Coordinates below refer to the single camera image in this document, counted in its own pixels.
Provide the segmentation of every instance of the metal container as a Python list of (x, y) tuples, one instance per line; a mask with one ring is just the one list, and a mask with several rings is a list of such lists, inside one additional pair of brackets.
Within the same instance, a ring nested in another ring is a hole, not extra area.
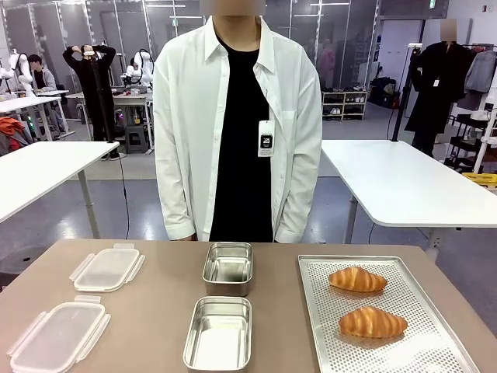
[(243, 372), (250, 360), (252, 306), (244, 298), (205, 297), (193, 310), (183, 361), (189, 372)]
[(236, 242), (212, 244), (203, 267), (208, 295), (245, 297), (249, 293), (253, 265), (252, 245)]
[[(475, 373), (478, 368), (453, 330), (402, 260), (393, 256), (298, 257), (321, 373)], [(329, 274), (362, 267), (385, 277), (376, 293), (333, 288)], [(396, 338), (345, 336), (338, 321), (358, 308), (373, 306), (404, 317), (408, 328)]]

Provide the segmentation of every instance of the black t-shirt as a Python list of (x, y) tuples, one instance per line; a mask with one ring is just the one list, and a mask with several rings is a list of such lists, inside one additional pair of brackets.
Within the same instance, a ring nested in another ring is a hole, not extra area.
[(43, 71), (34, 71), (34, 80), (36, 82), (36, 88), (42, 89), (45, 88), (45, 81), (43, 80)]
[(259, 51), (228, 51), (230, 80), (217, 170), (211, 241), (272, 242), (271, 158), (257, 155), (269, 104), (255, 79)]

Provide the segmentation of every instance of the stand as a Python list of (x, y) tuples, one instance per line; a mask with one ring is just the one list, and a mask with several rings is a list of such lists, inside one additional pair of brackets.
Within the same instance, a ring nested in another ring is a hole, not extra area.
[(411, 91), (411, 80), (412, 80), (412, 62), (421, 54), (421, 48), (412, 48), (411, 61), (409, 63), (409, 69), (407, 71), (407, 77), (405, 78), (404, 88), (402, 89), (401, 103), (397, 112), (397, 120), (395, 121), (394, 135), (392, 141), (398, 141), (398, 132), (401, 129), (402, 117), (404, 116), (404, 110), (407, 106), (407, 100), (409, 92)]

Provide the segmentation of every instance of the shirt collar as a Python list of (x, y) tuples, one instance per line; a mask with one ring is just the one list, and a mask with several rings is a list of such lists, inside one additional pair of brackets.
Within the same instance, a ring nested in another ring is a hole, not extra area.
[[(269, 71), (274, 72), (273, 34), (262, 17), (260, 17), (260, 23), (261, 46), (259, 48), (259, 57), (257, 58), (256, 63), (261, 64)], [(205, 25), (205, 61), (207, 61), (212, 53), (220, 46), (221, 43), (219, 43), (216, 32), (214, 31), (214, 22), (212, 17), (210, 17)]]

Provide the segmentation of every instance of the clothes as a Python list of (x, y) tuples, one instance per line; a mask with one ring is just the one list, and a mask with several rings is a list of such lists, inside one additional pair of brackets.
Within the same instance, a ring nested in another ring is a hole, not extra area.
[[(261, 42), (253, 71), (269, 104), (269, 118), (275, 121), (272, 227), (276, 241), (299, 242), (321, 157), (318, 73), (300, 45), (257, 20)], [(229, 78), (228, 53), (216, 37), (212, 18), (170, 40), (155, 63), (155, 159), (170, 239), (195, 232), (200, 240), (209, 239)]]
[(425, 129), (419, 130), (414, 134), (414, 138), (412, 139), (412, 147), (433, 158), (435, 140), (436, 132)]
[(465, 92), (488, 93), (495, 74), (497, 52), (486, 51), (476, 54), (466, 75)]
[(42, 92), (57, 90), (54, 74), (47, 68), (43, 68), (41, 72), (34, 71), (33, 86), (34, 89), (40, 89)]
[(470, 61), (466, 48), (452, 44), (447, 51), (447, 44), (442, 42), (428, 46), (412, 62), (412, 84), (419, 95), (406, 131), (445, 131), (451, 104), (464, 97)]
[(235, 51), (219, 41), (228, 51), (230, 80), (209, 240), (272, 242), (271, 159), (257, 156), (259, 122), (269, 119), (269, 104), (253, 72), (259, 51)]
[(0, 132), (12, 136), (16, 131), (23, 132), (23, 124), (18, 120), (10, 117), (0, 118)]
[(103, 119), (105, 116), (111, 132), (111, 138), (108, 140), (113, 141), (114, 98), (110, 89), (108, 70), (110, 68), (110, 64), (112, 64), (114, 56), (116, 55), (116, 50), (114, 48), (107, 47), (106, 45), (95, 45), (93, 46), (93, 50), (103, 54), (103, 57), (96, 62), (98, 66), (100, 84), (102, 86), (103, 107), (100, 104), (99, 95), (96, 91), (95, 75), (90, 60), (76, 60), (72, 57), (74, 51), (71, 47), (68, 47), (63, 56), (65, 61), (75, 71), (79, 78), (79, 82), (83, 89), (83, 95), (85, 96), (88, 114), (92, 120), (94, 140), (106, 140), (107, 135)]

